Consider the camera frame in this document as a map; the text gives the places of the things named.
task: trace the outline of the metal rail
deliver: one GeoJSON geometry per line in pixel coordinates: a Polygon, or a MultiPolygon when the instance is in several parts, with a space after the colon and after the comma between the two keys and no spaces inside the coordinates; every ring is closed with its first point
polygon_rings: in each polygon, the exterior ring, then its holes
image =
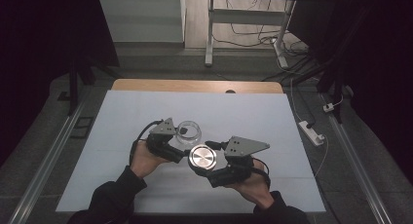
{"type": "Polygon", "coordinates": [[[364,169],[364,166],[357,155],[353,143],[350,141],[349,136],[347,135],[346,130],[342,124],[339,124],[333,116],[329,116],[331,126],[333,127],[343,150],[350,162],[350,165],[353,168],[353,171],[356,175],[358,183],[367,197],[367,201],[370,204],[371,210],[373,211],[374,216],[377,219],[377,223],[380,224],[391,224],[393,223],[389,217],[388,212],[380,198],[379,193],[377,192],[375,186],[373,185],[370,177],[364,169]]]}
{"type": "Polygon", "coordinates": [[[10,224],[25,223],[27,221],[31,210],[34,208],[37,199],[39,198],[53,168],[55,167],[58,156],[60,155],[67,138],[69,137],[77,119],[80,116],[80,113],[85,106],[85,100],[87,100],[91,94],[92,88],[84,87],[84,89],[85,91],[81,96],[78,107],[71,116],[67,117],[64,122],[64,125],[58,133],[52,147],[49,149],[40,167],[37,169],[35,175],[21,197],[18,206],[9,220],[10,224]]]}

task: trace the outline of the clear glass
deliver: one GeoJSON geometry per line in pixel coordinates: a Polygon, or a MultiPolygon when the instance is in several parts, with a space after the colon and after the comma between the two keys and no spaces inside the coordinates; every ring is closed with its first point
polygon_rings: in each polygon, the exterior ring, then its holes
{"type": "Polygon", "coordinates": [[[179,124],[176,139],[184,145],[196,145],[201,141],[201,128],[193,121],[184,121],[179,124]]]}

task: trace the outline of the hand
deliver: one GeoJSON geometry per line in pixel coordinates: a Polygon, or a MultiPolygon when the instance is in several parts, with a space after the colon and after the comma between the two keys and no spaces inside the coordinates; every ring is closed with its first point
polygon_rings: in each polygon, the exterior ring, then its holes
{"type": "Polygon", "coordinates": [[[149,152],[146,147],[146,141],[137,142],[136,150],[133,154],[133,161],[131,162],[131,170],[136,176],[144,178],[162,163],[169,163],[169,161],[149,152]]]}
{"type": "MultiPolygon", "coordinates": [[[[264,170],[264,165],[261,162],[256,160],[253,160],[253,162],[255,168],[264,170]]],[[[229,184],[224,187],[235,189],[247,201],[255,203],[261,209],[267,209],[274,202],[264,177],[258,173],[253,172],[251,177],[243,182],[229,184]]]]}

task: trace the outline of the power strip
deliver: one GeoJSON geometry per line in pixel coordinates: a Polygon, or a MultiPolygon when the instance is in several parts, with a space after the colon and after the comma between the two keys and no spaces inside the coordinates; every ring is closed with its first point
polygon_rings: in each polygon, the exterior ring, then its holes
{"type": "Polygon", "coordinates": [[[302,121],[298,123],[298,126],[300,126],[301,130],[309,137],[311,142],[315,146],[320,146],[324,143],[324,136],[322,134],[316,134],[316,132],[313,130],[313,128],[307,129],[307,121],[302,121]]]}

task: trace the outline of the electrical outlet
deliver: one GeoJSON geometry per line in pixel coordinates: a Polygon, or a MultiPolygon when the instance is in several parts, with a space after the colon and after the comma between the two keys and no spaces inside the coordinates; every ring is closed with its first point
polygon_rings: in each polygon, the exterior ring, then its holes
{"type": "Polygon", "coordinates": [[[329,104],[323,105],[322,109],[324,109],[324,112],[327,113],[334,109],[334,105],[332,103],[329,103],[329,104]]]}
{"type": "Polygon", "coordinates": [[[316,131],[313,130],[313,128],[307,129],[307,121],[302,121],[298,123],[298,126],[300,126],[301,130],[309,137],[311,142],[315,146],[320,146],[324,143],[324,136],[322,134],[316,134],[316,131]]]}

